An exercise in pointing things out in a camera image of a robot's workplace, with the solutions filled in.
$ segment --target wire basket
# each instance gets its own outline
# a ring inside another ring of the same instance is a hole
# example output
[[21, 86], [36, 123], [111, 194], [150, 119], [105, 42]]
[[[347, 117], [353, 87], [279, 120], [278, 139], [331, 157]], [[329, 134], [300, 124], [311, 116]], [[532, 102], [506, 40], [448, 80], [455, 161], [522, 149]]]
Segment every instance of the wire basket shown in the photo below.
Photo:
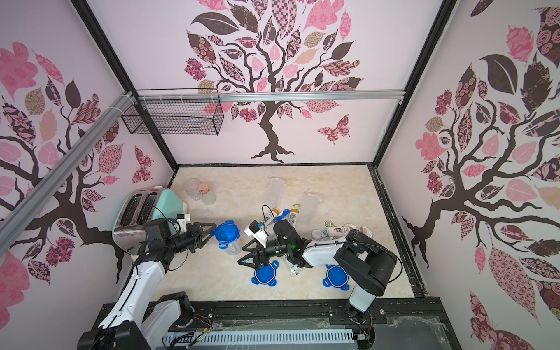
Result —
[[[202, 92], [208, 94], [214, 91], [217, 92], [209, 88]], [[223, 110], [219, 94], [209, 99], [141, 97], [140, 104], [132, 105], [123, 114], [124, 124], [131, 134], [148, 134], [155, 127], [160, 134], [217, 135], [222, 127]], [[149, 115], [142, 117], [142, 109]]]

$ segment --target blue plastic container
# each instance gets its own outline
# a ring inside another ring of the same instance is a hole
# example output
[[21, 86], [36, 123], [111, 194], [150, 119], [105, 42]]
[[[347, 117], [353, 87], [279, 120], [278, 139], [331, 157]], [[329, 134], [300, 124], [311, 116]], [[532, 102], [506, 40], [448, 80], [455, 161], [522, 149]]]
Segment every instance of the blue plastic container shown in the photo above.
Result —
[[239, 228], [233, 220], [228, 220], [212, 230], [212, 235], [216, 236], [220, 249], [225, 250], [230, 255], [237, 255], [241, 252], [241, 240]]

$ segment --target aluminum rail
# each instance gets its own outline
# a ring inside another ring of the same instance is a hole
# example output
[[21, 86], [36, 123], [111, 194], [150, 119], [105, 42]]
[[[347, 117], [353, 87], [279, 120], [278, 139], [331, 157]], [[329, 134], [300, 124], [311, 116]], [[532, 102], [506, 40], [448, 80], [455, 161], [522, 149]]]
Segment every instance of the aluminum rail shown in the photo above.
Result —
[[[142, 100], [189, 100], [211, 99], [216, 94], [168, 94], [169, 90], [150, 90], [140, 95]], [[306, 92], [247, 92], [242, 94], [220, 94], [220, 102], [256, 101], [311, 101], [311, 100], [402, 100], [404, 90], [353, 90], [353, 91], [306, 91]]]
[[2, 256], [17, 237], [25, 230], [39, 211], [53, 197], [63, 182], [76, 170], [82, 159], [91, 152], [94, 145], [122, 113], [132, 106], [132, 93], [127, 92], [119, 96], [112, 108], [107, 108], [97, 121], [86, 131], [70, 150], [62, 157], [39, 182], [39, 184], [25, 197], [25, 199], [8, 215], [0, 226], [0, 256]]

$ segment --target toaster slot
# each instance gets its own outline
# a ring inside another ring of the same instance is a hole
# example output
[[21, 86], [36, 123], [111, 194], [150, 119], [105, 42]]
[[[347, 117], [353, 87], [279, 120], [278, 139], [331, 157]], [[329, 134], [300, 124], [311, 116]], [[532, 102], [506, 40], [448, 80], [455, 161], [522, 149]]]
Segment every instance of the toaster slot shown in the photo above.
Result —
[[157, 197], [157, 193], [155, 192], [150, 193], [146, 197], [146, 200], [144, 201], [144, 205], [142, 206], [142, 210], [140, 211], [140, 215], [136, 220], [136, 224], [144, 225], [144, 223], [148, 221], [148, 218], [150, 217], [150, 213], [152, 212], [152, 207], [156, 202], [156, 197]]
[[123, 212], [123, 217], [120, 220], [121, 226], [130, 225], [130, 222], [132, 221], [132, 217], [134, 216], [134, 213], [136, 212], [136, 208], [138, 208], [141, 199], [142, 199], [142, 195], [138, 193], [128, 201], [127, 207]]

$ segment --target plastic bottle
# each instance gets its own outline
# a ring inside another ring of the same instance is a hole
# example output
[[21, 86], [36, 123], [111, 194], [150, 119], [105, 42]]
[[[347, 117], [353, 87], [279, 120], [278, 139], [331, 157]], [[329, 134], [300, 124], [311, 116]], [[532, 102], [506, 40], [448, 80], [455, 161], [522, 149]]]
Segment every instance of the plastic bottle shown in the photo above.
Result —
[[214, 195], [214, 192], [210, 190], [208, 184], [198, 185], [198, 190], [200, 191], [200, 195], [202, 196], [202, 203], [209, 206], [216, 201], [216, 195]]
[[297, 209], [290, 210], [290, 213], [288, 214], [288, 222], [290, 223], [290, 225], [292, 227], [296, 226], [297, 216], [299, 214], [300, 214], [300, 211], [297, 210]]

